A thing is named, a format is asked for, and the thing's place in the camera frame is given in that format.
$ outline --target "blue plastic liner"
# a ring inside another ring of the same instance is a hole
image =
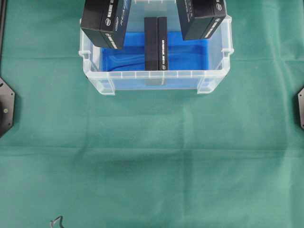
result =
[[[168,33],[169,70],[208,70],[208,41],[184,41],[180,32]],[[144,70],[144,33],[126,33],[124,49],[103,48],[102,71]]]

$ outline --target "black rectangular box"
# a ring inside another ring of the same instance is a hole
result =
[[[158,70],[168,70],[167,18],[158,18]]]
[[[176,0],[184,40],[210,38],[226,17],[224,0]]]
[[[158,70],[157,18],[144,19],[144,58],[145,70]]]
[[[101,48],[122,49],[131,0],[86,0],[81,29]]]

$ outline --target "green cloth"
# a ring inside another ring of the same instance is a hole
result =
[[[212,94],[114,97],[83,73],[83,4],[8,1],[1,227],[304,227],[303,0],[227,0],[235,53]]]

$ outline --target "plastic storage bin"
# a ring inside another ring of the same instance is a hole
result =
[[[144,18],[168,19],[168,71],[144,71]],[[175,0],[132,0],[125,48],[95,47],[80,32],[79,55],[84,73],[99,93],[116,90],[197,89],[211,93],[230,70],[231,17],[227,16],[210,39],[183,41]]]

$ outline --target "transparent bin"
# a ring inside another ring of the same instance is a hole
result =
[[[181,31],[175,0],[132,0],[127,35],[143,33],[145,17],[167,17],[168,33]],[[179,70],[178,66],[175,66],[174,70],[170,69],[171,48],[178,51],[180,47],[170,44],[170,40],[168,40],[168,71],[144,71],[144,69],[139,71],[104,71],[105,50],[95,47],[82,30],[80,32],[79,55],[83,58],[83,69],[86,77],[103,95],[115,95],[116,90],[151,89],[197,89],[198,94],[208,94],[214,91],[230,70],[230,55],[234,52],[231,17],[227,16],[214,35],[203,41],[207,66],[199,69]],[[192,41],[182,42],[183,46],[193,45]],[[187,53],[180,53],[179,57],[182,55],[187,56]],[[200,64],[199,61],[202,60],[201,58],[189,59],[185,57],[184,63],[186,65],[187,61]]]

